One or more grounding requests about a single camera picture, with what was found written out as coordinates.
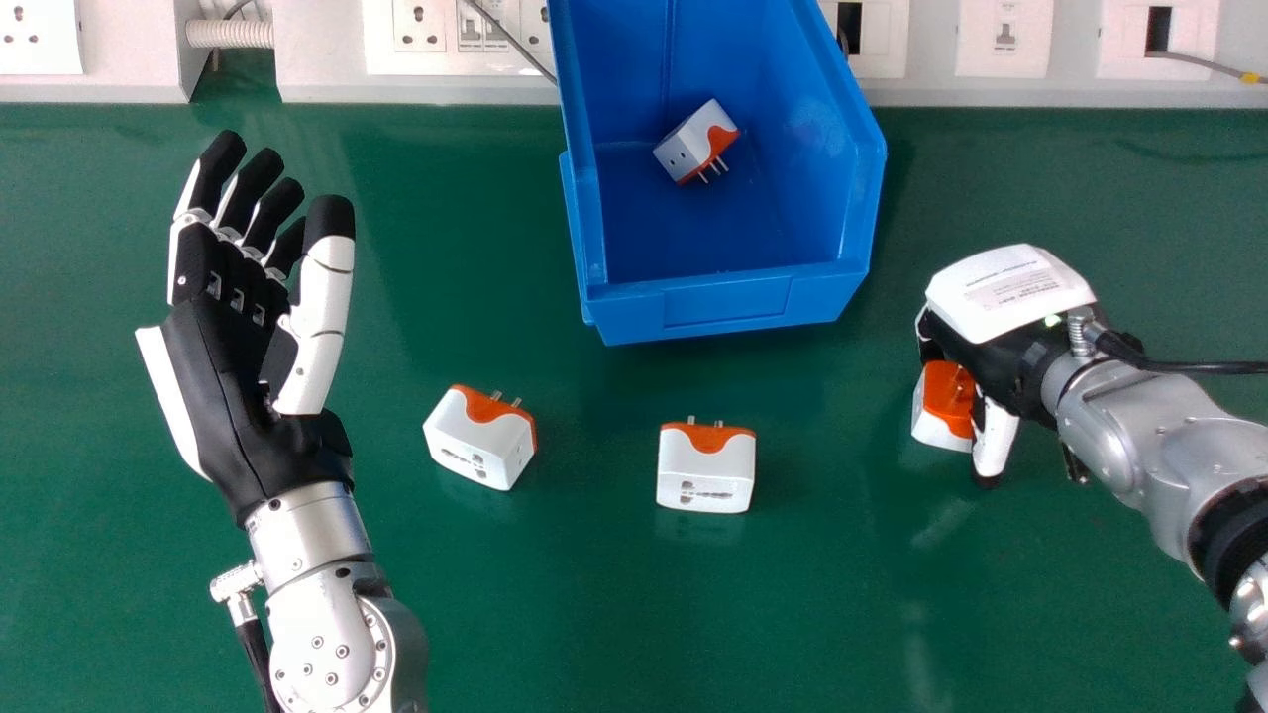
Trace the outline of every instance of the adapter inside blue bin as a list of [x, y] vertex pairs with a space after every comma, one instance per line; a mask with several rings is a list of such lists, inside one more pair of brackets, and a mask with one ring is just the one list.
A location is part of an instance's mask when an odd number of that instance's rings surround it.
[[[867, 273], [885, 143], [813, 0], [552, 0], [582, 315], [606, 344], [836, 320]], [[718, 99], [709, 184], [652, 148]]]

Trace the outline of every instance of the green tabletop surface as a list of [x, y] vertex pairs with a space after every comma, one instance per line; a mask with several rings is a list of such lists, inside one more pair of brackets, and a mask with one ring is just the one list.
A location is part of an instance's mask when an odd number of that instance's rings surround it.
[[[260, 709], [207, 582], [250, 557], [133, 330], [222, 128], [358, 208], [328, 405], [435, 712], [1231, 710], [1226, 615], [1023, 428], [1007, 482], [908, 435], [940, 268], [1028, 241], [1165, 358], [1264, 358], [1268, 113], [883, 109], [871, 273], [831, 325], [605, 348], [581, 321], [558, 109], [283, 105], [231, 56], [188, 107], [0, 107], [0, 710]], [[455, 382], [522, 397], [508, 494], [436, 466]], [[1203, 386], [1268, 419], [1268, 379]], [[658, 428], [757, 433], [744, 515], [654, 502]]]

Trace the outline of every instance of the robotic arm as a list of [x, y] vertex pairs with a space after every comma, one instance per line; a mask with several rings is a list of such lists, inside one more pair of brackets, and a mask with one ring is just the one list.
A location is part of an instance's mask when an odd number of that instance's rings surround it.
[[[226, 131], [194, 164], [170, 233], [171, 312], [137, 330], [178, 450], [219, 488], [255, 554], [210, 594], [228, 606], [266, 710], [420, 713], [426, 638], [374, 562], [351, 445], [323, 409], [347, 321], [353, 206], [316, 198], [278, 235], [303, 189], [278, 180], [270, 148], [235, 173], [245, 156]], [[261, 585], [271, 652], [251, 600]]]
[[1240, 710], [1268, 704], [1268, 428], [1229, 415], [1182, 373], [1263, 364], [1145, 358], [1111, 330], [1088, 284], [1050, 252], [1013, 245], [933, 277], [917, 317], [924, 370], [913, 435], [973, 454], [994, 487], [1022, 420], [1055, 430], [1068, 474], [1097, 478], [1149, 521], [1229, 610], [1229, 643], [1255, 669]]

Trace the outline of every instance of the blue storage container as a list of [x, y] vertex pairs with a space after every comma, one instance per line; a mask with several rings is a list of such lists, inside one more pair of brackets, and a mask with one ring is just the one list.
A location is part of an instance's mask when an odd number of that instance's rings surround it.
[[[885, 141], [814, 0], [552, 0], [582, 317], [605, 344], [836, 320], [867, 274]], [[652, 148], [718, 99], [730, 173]]]

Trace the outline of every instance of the gray cable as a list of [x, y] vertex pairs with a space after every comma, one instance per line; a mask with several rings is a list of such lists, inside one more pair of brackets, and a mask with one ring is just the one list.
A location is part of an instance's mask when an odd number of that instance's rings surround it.
[[1219, 62], [1212, 62], [1210, 60], [1203, 60], [1201, 57], [1181, 55], [1178, 52], [1145, 52], [1145, 56], [1154, 57], [1158, 60], [1175, 60], [1177, 62], [1188, 62], [1191, 65], [1197, 65], [1200, 67], [1206, 67], [1208, 70], [1220, 72], [1221, 75], [1229, 75], [1231, 77], [1240, 79], [1246, 84], [1268, 84], [1268, 77], [1265, 76], [1259, 76], [1254, 72], [1244, 72], [1241, 70], [1235, 70], [1227, 65], [1221, 65]]
[[233, 19], [233, 15], [236, 15], [238, 13], [238, 10], [241, 10], [242, 8], [246, 8], [251, 3], [255, 3], [255, 0], [238, 0], [237, 3], [233, 4], [232, 8], [230, 8], [228, 13], [224, 13], [224, 16], [222, 19], [226, 19], [226, 20]]
[[541, 76], [550, 80], [550, 84], [559, 86], [559, 80], [555, 79], [553, 74], [550, 74], [550, 70], [548, 70], [541, 62], [539, 62], [538, 58], [534, 57], [533, 53], [529, 52], [529, 49], [525, 46], [520, 44], [520, 41], [515, 39], [515, 36], [506, 32], [506, 28], [502, 27], [502, 23], [497, 22], [497, 18], [488, 14], [488, 10], [481, 6], [479, 0], [465, 0], [465, 1], [468, 5], [470, 5], [472, 10], [476, 10], [477, 13], [479, 13], [479, 16], [484, 18], [484, 22], [496, 27], [502, 34], [505, 34], [506, 39], [511, 43], [511, 47], [515, 47], [515, 51], [519, 52], [525, 60], [527, 60], [529, 63], [533, 65], [533, 69], [538, 70], [539, 72], [541, 72]]

